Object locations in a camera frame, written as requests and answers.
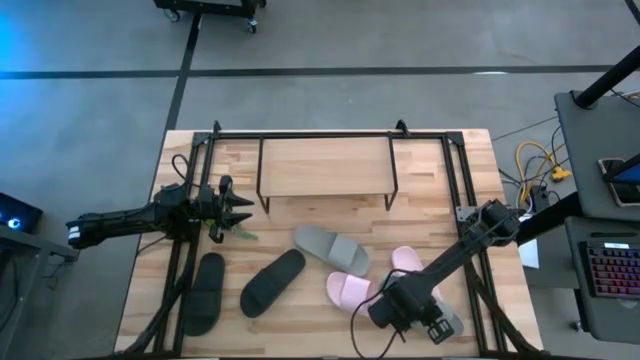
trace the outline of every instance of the green object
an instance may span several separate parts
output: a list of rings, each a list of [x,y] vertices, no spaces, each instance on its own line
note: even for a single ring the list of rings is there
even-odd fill
[[[214,225],[216,222],[214,220],[205,220],[203,221],[203,223],[206,226],[211,226]],[[241,239],[245,239],[245,240],[258,240],[258,235],[256,234],[252,234],[248,231],[246,231],[245,229],[243,229],[240,224],[234,225],[231,227],[231,233]]]

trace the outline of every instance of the slipper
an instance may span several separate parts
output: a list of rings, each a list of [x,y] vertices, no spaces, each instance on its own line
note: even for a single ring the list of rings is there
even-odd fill
[[[304,255],[296,249],[291,249],[260,270],[242,290],[242,313],[250,318],[262,315],[302,272],[305,264]]]
[[[401,269],[407,271],[420,271],[424,269],[422,261],[415,250],[408,246],[401,246],[393,251],[391,254],[391,262],[394,269]],[[453,308],[444,302],[442,299],[442,293],[438,287],[434,287],[431,295],[436,298],[438,307],[442,311],[442,317],[447,319],[449,325],[453,328],[453,334],[456,336],[462,335],[464,331],[464,324],[460,317],[453,311]]]
[[[224,258],[208,253],[200,260],[196,280],[184,306],[184,333],[189,336],[206,334],[220,317]]]
[[[360,303],[370,298],[375,292],[371,281],[342,272],[333,272],[327,279],[327,294],[331,302],[350,313],[353,313]],[[372,303],[374,303],[373,300],[362,305],[358,314],[369,316],[367,309]]]
[[[406,270],[406,271],[422,271],[422,261],[415,250],[408,246],[401,246],[391,254],[391,263],[394,269]],[[442,300],[442,294],[440,289],[436,286],[433,288],[431,295],[439,300]]]
[[[355,276],[369,270],[369,255],[357,241],[311,225],[298,226],[293,233],[301,250]]]

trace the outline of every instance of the keyboard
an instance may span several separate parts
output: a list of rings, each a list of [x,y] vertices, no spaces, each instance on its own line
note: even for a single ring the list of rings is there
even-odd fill
[[[596,297],[640,299],[640,249],[586,249],[591,285]]]

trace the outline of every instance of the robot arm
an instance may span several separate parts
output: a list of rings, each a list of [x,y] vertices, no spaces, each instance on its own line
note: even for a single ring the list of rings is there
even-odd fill
[[[234,213],[234,206],[253,205],[233,193],[230,176],[220,180],[220,194],[216,195],[208,185],[204,185],[197,199],[190,200],[185,184],[164,187],[153,197],[153,201],[139,208],[103,214],[84,214],[66,224],[69,228],[69,245],[74,249],[84,249],[100,244],[105,239],[131,234],[162,231],[168,238],[188,241],[193,230],[192,224],[202,220],[213,220],[209,237],[221,243],[223,229],[230,229],[242,220],[251,217],[249,213]]]
[[[434,287],[482,249],[509,244],[519,225],[517,217],[498,200],[487,202],[461,225],[460,241],[422,271],[403,276],[382,292],[382,298],[369,307],[371,320],[380,328],[391,324],[399,332],[419,321],[434,343],[442,342],[453,330],[446,320],[438,320],[442,311],[431,295]]]

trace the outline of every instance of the blue light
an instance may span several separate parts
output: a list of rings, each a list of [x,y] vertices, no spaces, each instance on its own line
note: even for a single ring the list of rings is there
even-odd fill
[[[17,228],[19,228],[19,227],[20,227],[20,219],[18,219],[18,218],[12,218],[11,220],[9,220],[9,221],[7,222],[7,225],[9,225],[9,227],[10,227],[11,229],[14,229],[14,230],[15,230],[15,229],[17,229]]]

